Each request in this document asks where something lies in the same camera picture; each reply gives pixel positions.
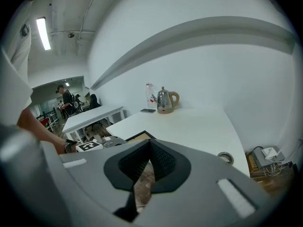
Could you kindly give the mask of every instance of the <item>kettle handle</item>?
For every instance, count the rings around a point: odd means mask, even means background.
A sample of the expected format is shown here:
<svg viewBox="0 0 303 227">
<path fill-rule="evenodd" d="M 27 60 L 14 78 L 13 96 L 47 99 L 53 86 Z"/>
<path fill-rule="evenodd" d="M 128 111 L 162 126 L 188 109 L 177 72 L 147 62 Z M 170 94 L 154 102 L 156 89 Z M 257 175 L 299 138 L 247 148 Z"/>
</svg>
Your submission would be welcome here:
<svg viewBox="0 0 303 227">
<path fill-rule="evenodd" d="M 179 94 L 176 93 L 176 92 L 169 92 L 169 97 L 170 97 L 170 100 L 171 100 L 172 107 L 175 107 L 175 106 L 178 104 L 179 99 L 180 99 Z"/>
</svg>

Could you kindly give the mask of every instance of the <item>black shirt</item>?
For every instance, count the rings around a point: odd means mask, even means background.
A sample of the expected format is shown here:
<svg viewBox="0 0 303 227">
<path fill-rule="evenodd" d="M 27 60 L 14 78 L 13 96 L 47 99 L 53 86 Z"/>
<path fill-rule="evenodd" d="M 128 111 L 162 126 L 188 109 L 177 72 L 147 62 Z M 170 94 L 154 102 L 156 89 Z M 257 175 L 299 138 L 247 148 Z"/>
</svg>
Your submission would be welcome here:
<svg viewBox="0 0 303 227">
<path fill-rule="evenodd" d="M 72 96 L 68 91 L 65 91 L 62 94 L 62 99 L 64 104 L 69 104 L 66 108 L 64 108 L 68 115 L 71 115 L 76 112 L 76 109 L 70 105 L 72 102 Z"/>
</svg>

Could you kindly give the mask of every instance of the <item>white shirt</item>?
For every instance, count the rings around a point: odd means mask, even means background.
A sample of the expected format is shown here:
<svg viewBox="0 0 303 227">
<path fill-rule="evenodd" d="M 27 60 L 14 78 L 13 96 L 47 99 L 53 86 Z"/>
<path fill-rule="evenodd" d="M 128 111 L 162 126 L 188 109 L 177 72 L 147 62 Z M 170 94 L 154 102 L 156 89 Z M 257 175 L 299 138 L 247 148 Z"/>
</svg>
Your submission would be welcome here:
<svg viewBox="0 0 303 227">
<path fill-rule="evenodd" d="M 1 87 L 1 90 L 5 91 L 5 101 L 10 102 L 10 108 L 1 109 L 2 114 L 9 113 L 10 111 L 14 111 L 13 113 L 15 114 L 14 116 L 6 115 L 6 117 L 1 117 L 2 120 L 5 118 L 7 121 L 3 122 L 1 120 L 1 123 L 3 124 L 17 124 L 22 110 L 31 104 L 30 95 L 32 90 L 27 84 L 27 61 L 31 45 L 31 33 L 28 18 L 31 7 L 32 2 L 27 0 L 19 6 L 10 19 L 0 42 L 0 59 L 1 62 L 4 63 L 3 65 L 1 64 L 1 80 L 16 82 L 16 84 L 12 85 L 13 88 L 7 88 L 7 85 L 1 82 L 1 85 L 4 87 Z M 24 95 L 28 95 L 25 101 L 23 99 Z M 16 102 L 18 106 L 13 105 L 13 97 L 18 99 Z"/>
</svg>

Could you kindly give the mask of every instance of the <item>ceiling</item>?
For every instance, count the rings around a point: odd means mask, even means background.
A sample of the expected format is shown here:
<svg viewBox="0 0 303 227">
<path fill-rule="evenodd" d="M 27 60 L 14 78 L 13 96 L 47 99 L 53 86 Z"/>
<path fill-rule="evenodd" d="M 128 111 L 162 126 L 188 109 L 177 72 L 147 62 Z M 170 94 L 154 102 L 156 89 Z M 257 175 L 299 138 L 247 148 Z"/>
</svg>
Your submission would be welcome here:
<svg viewBox="0 0 303 227">
<path fill-rule="evenodd" d="M 29 18 L 32 34 L 29 60 L 37 53 L 86 57 L 94 39 L 94 33 L 98 30 L 104 14 L 115 1 L 35 0 Z M 84 16 L 83 29 L 79 38 Z M 46 18 L 46 28 L 51 45 L 49 51 L 44 50 L 38 33 L 36 19 L 39 17 Z M 73 38 L 68 38 L 68 31 L 75 31 Z"/>
</svg>

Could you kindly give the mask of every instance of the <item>office room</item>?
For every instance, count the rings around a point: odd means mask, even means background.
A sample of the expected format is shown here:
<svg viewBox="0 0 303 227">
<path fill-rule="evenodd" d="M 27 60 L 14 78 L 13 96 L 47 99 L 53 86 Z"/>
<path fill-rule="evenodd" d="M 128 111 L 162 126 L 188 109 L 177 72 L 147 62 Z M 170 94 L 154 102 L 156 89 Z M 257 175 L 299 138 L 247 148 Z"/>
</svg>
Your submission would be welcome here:
<svg viewBox="0 0 303 227">
<path fill-rule="evenodd" d="M 302 174 L 303 54 L 277 0 L 16 4 L 0 163 L 28 218 L 259 226 L 285 210 Z"/>
</svg>

